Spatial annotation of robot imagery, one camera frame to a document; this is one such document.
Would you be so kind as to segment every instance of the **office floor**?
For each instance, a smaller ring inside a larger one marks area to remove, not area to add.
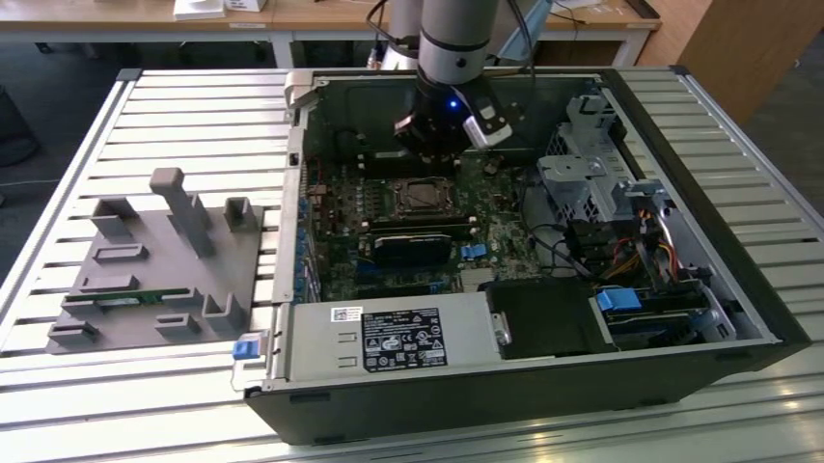
[[[315,44],[306,50],[314,66],[342,66],[341,51]],[[42,143],[40,151],[16,166],[0,168],[0,281],[15,263],[56,183],[3,186],[28,180],[59,180],[83,141],[96,111],[122,67],[270,67],[270,52],[253,44],[193,44],[179,53],[171,44],[100,47],[90,60],[71,44],[44,55],[34,44],[0,44],[0,85],[6,86]],[[810,46],[744,130],[824,213],[824,34]]]

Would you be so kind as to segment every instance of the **barcode sticker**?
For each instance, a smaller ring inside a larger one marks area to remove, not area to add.
[[[333,321],[361,321],[362,307],[333,307]]]

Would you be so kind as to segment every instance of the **white box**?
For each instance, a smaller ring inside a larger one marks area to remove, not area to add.
[[[259,12],[267,0],[226,0],[227,10]]]
[[[226,17],[223,0],[175,0],[175,20]]]

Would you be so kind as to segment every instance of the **blue tab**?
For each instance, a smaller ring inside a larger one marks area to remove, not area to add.
[[[233,358],[251,360],[261,357],[261,342],[258,340],[239,340],[234,343]]]
[[[481,243],[473,246],[473,258],[481,258],[485,255],[486,255],[486,245]]]
[[[595,296],[595,299],[603,312],[641,309],[641,301],[631,287],[609,287]]]

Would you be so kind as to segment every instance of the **blue latch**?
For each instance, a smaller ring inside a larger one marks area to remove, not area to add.
[[[251,360],[261,357],[259,340],[238,340],[234,343],[233,358],[235,360]]]
[[[641,301],[631,287],[608,287],[595,296],[597,306],[607,311],[636,311],[641,309]]]
[[[476,259],[481,258],[486,255],[486,245],[485,244],[474,244],[472,246],[461,246],[461,257],[464,259]]]

